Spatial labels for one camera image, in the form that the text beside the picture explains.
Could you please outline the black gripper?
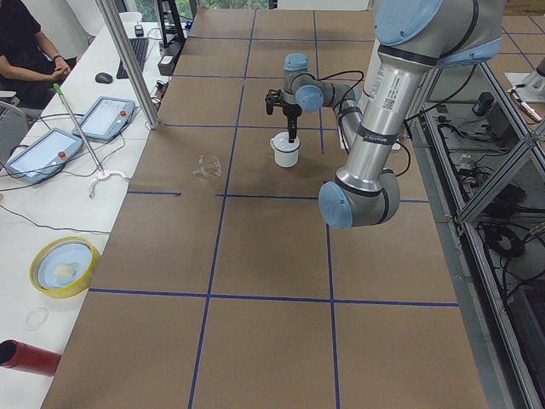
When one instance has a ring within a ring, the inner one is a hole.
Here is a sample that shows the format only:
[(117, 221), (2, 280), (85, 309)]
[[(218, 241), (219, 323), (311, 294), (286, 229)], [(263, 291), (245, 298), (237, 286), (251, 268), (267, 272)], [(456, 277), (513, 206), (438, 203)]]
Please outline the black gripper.
[(289, 142), (293, 142), (297, 137), (297, 118), (301, 116), (301, 107), (298, 104), (290, 104), (284, 101), (282, 109), (284, 116), (287, 118)]

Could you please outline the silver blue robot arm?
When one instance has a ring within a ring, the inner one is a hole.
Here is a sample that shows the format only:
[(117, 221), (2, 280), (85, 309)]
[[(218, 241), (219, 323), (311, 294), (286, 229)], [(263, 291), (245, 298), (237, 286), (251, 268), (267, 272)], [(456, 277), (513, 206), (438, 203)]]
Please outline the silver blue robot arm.
[(360, 93), (316, 79), (300, 53), (284, 60), (279, 105), (297, 112), (331, 108), (347, 138), (347, 162), (319, 191), (322, 217), (333, 228), (372, 226), (399, 207), (398, 180), (386, 162), (425, 72), (475, 65), (500, 49), (503, 1), (384, 1), (375, 14), (378, 48)]

